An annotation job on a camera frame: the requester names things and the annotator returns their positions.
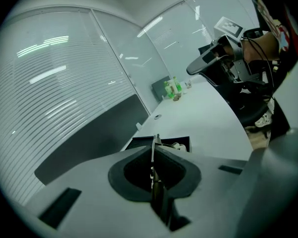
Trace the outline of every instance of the window blinds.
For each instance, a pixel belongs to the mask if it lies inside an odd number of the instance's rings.
[[[43,187],[35,169],[134,93],[89,10],[42,13],[2,29],[0,184],[6,194],[24,204]]]

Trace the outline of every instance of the gray panel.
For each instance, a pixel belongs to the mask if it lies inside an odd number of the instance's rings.
[[[91,159],[118,152],[136,132],[136,123],[148,118],[137,95],[103,113],[58,147],[35,170],[48,184],[72,167]]]
[[[153,83],[152,86],[152,90],[156,96],[156,98],[161,102],[162,101],[162,96],[166,96],[167,92],[164,88],[164,82],[170,80],[170,77],[164,77],[161,80],[158,80],[157,82]]]

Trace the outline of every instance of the curved desk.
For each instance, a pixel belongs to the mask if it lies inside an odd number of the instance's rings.
[[[192,81],[180,100],[163,100],[134,137],[190,136],[193,153],[248,160],[253,149],[232,109],[202,76]]]

